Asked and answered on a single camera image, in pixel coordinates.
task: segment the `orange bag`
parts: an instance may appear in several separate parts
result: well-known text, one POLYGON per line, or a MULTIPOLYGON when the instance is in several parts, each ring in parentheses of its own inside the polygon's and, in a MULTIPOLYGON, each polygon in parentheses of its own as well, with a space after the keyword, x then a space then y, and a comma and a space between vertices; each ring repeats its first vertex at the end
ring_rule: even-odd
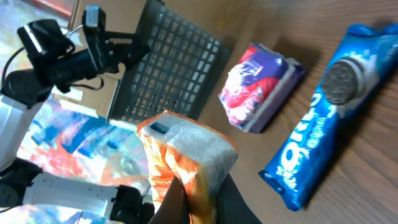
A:
POLYGON ((170 111, 142 122, 137 135, 149 163, 152 198, 157 211, 172 179, 185 187, 191 223, 216 223, 216 197, 238 158, 225 135, 170 111))

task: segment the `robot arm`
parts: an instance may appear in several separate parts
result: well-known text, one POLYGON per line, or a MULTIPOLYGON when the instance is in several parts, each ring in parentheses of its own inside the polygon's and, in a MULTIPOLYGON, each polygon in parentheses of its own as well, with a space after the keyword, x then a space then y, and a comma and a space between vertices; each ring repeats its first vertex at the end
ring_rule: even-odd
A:
POLYGON ((127 69, 135 66, 149 51, 136 34, 104 31, 105 13, 97 6, 88 6, 82 21, 88 49, 77 53, 56 21, 35 21, 18 29, 34 69, 11 72, 1 89, 0 207, 59 205, 127 224, 147 223, 154 208, 142 205, 141 193, 135 188, 56 177, 16 158, 34 116, 54 86, 66 93, 78 80, 118 72, 120 62, 127 69))

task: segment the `brown cardboard box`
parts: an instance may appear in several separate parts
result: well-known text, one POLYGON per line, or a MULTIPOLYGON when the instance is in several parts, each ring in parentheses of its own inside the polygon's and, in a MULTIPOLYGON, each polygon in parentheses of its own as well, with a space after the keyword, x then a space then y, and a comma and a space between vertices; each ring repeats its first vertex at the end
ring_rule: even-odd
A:
MULTIPOLYGON (((83 93, 80 101, 59 94, 55 94, 54 99, 58 101, 66 100, 80 106, 85 106, 95 110, 95 113, 98 116, 106 117, 112 101, 113 93, 118 85, 118 80, 107 75, 103 75, 102 78, 104 80, 104 87, 98 91, 93 91, 82 87, 73 87, 73 89, 83 93)), ((101 80, 99 78, 94 78, 92 80, 82 80, 79 82, 79 84, 97 87, 101 85, 101 80)))
MULTIPOLYGON (((134 33, 145 2, 146 0, 76 0, 69 23, 69 29, 73 30, 81 24, 81 17, 87 6, 96 5, 102 8, 106 13, 107 31, 134 33)), ((72 41, 76 45, 76 51, 87 48, 82 29, 72 36, 72 41)), ((94 111, 98 116, 107 117, 112 97, 118 85, 118 80, 123 77, 124 71, 124 65, 120 64, 119 73, 103 74, 104 87, 99 91, 73 87, 80 95, 82 95, 78 100, 61 94, 55 94, 54 99, 58 101, 67 101, 75 104, 75 106, 80 105, 81 108, 89 108, 90 111, 94 111)), ((100 79, 95 78, 93 80, 82 80, 77 84, 99 86, 100 79)))

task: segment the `oreo cookie image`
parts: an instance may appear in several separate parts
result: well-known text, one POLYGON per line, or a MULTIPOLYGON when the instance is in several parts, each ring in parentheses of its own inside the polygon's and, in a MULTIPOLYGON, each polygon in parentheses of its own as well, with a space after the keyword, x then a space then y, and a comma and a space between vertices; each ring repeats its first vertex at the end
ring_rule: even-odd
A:
POLYGON ((352 58, 342 58, 327 71, 321 88, 331 104, 341 106, 362 94, 363 85, 361 64, 352 58))

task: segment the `wooden surface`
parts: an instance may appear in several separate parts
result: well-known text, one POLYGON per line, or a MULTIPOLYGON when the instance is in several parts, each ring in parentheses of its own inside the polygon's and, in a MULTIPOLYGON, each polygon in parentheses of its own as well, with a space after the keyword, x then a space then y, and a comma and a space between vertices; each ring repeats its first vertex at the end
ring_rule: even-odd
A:
POLYGON ((183 5, 175 3, 181 1, 165 2, 234 48, 226 71, 250 42, 294 57, 308 70, 263 134, 247 134, 228 124, 217 98, 226 71, 200 117, 239 146, 239 159, 231 175, 264 223, 398 223, 398 75, 371 100, 363 118, 339 133, 336 150, 340 158, 306 210, 287 210, 279 195, 257 174, 307 112, 315 85, 346 28, 357 22, 376 27, 398 22, 397 1, 222 0, 204 9, 194 7, 195 2, 206 5, 207 0, 187 0, 183 5))

